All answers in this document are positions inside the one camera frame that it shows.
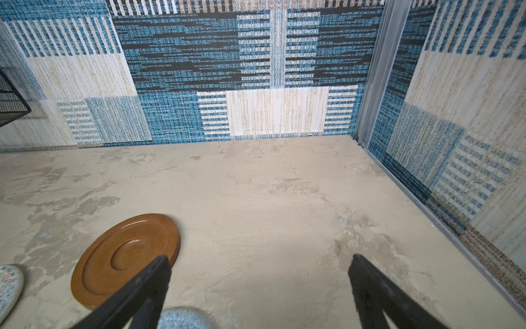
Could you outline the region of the multicolour woven round coaster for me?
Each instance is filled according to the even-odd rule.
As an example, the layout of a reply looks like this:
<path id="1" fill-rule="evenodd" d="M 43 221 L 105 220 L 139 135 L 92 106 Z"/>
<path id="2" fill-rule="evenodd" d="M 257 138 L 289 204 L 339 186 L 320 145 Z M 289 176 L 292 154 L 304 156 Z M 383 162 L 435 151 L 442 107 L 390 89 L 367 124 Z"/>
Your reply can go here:
<path id="1" fill-rule="evenodd" d="M 14 265 L 1 266 L 1 314 L 2 323 L 17 303 L 23 290 L 23 272 Z"/>

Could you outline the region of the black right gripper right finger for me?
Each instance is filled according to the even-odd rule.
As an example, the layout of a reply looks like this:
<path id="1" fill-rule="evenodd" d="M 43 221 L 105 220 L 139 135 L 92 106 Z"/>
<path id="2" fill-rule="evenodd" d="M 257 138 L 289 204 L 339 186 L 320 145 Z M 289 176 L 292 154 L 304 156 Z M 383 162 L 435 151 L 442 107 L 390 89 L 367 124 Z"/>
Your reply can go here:
<path id="1" fill-rule="evenodd" d="M 445 328 L 408 294 L 361 254 L 348 270 L 356 310 L 363 328 Z"/>

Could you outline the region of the light brown wooden coaster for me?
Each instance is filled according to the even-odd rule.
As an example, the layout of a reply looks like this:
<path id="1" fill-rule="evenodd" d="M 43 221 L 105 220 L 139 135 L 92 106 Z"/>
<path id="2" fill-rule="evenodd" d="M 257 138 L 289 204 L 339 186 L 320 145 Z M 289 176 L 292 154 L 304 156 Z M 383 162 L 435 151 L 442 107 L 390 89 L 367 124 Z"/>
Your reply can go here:
<path id="1" fill-rule="evenodd" d="M 71 278 L 73 297 L 94 310 L 158 256 L 173 267 L 181 248 L 177 224 L 166 215 L 138 215 L 118 223 L 83 253 Z"/>

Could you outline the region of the blue-grey woven round coaster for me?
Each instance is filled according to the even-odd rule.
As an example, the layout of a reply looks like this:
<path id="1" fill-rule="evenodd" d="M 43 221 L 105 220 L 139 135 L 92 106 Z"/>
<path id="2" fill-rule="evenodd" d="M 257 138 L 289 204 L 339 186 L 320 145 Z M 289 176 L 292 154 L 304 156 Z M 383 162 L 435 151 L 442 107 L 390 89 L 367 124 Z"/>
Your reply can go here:
<path id="1" fill-rule="evenodd" d="M 161 312 L 157 329 L 212 329 L 212 323 L 196 311 L 171 308 Z"/>

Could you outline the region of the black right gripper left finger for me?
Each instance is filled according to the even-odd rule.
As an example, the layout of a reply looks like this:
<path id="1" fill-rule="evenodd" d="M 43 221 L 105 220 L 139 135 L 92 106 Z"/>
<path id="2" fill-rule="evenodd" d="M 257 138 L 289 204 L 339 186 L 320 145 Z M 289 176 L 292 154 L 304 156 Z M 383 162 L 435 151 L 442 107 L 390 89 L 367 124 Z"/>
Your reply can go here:
<path id="1" fill-rule="evenodd" d="M 167 256 L 156 257 L 74 328 L 156 328 L 170 278 Z"/>

